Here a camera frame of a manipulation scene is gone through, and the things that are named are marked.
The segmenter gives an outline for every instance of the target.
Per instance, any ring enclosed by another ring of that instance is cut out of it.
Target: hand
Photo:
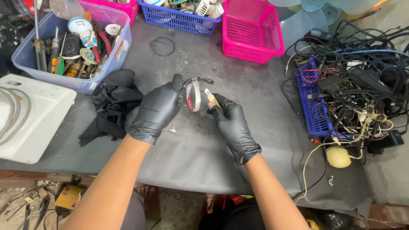
[[[148,92],[142,99],[138,113],[126,131],[135,139],[155,144],[162,129],[176,117],[182,107],[182,76]]]
[[[256,154],[261,153],[261,147],[250,133],[243,107],[220,94],[213,95],[222,107],[224,115],[212,102],[208,104],[207,113],[213,115],[217,129],[233,153],[236,164],[238,166],[245,164]]]

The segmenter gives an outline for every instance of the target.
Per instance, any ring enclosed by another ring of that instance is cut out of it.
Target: forearm
[[[62,229],[119,230],[139,168],[150,146],[126,135]]]
[[[309,230],[300,211],[261,154],[244,164],[267,230]]]

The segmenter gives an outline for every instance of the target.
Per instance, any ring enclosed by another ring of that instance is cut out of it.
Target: pink plastic basket
[[[118,9],[120,11],[125,12],[129,16],[130,25],[132,25],[133,20],[135,19],[136,14],[138,13],[138,10],[139,10],[139,4],[137,0],[131,0],[128,3],[117,3],[117,2],[109,2],[109,1],[104,1],[104,0],[82,0],[82,1],[111,7],[111,8]]]
[[[260,0],[226,0],[223,14],[223,53],[266,63],[284,54],[276,8]]]

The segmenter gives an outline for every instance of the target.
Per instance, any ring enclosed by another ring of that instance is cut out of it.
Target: blue plastic basket
[[[212,19],[144,3],[143,0],[138,0],[138,4],[142,7],[147,23],[195,34],[211,36],[216,24],[222,20],[222,16]]]
[[[306,63],[300,66],[301,70],[313,70],[316,69],[315,61],[311,61],[310,63]],[[332,130],[333,126],[328,117],[328,110],[325,106],[320,106],[319,104],[325,104],[324,98],[317,98],[317,99],[308,99],[307,96],[309,94],[314,93],[321,93],[315,84],[308,83],[303,81],[304,77],[317,77],[318,80],[318,72],[316,71],[308,71],[303,72],[301,75],[301,71],[297,70],[295,73],[297,78],[297,84],[300,90],[301,102],[303,104],[304,115],[306,117],[307,128],[308,132],[313,135],[317,135],[319,137],[326,137],[328,133]],[[351,135],[344,135],[342,133],[336,133],[335,131],[332,133],[334,136],[338,136],[339,140],[352,140]]]

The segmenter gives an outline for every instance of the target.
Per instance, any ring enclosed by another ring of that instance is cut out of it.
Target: pliers
[[[111,54],[111,43],[108,41],[108,39],[105,37],[105,31],[102,31],[101,26],[99,25],[99,23],[97,21],[95,21],[94,19],[91,20],[91,24],[92,24],[92,29],[95,31],[96,34],[99,35],[99,38],[102,39],[105,43],[106,46],[106,50],[108,52],[108,55]]]
[[[97,46],[92,47],[92,52],[94,53],[95,61],[98,62],[99,64],[102,64],[101,56],[99,55],[99,52],[98,52],[98,47]]]

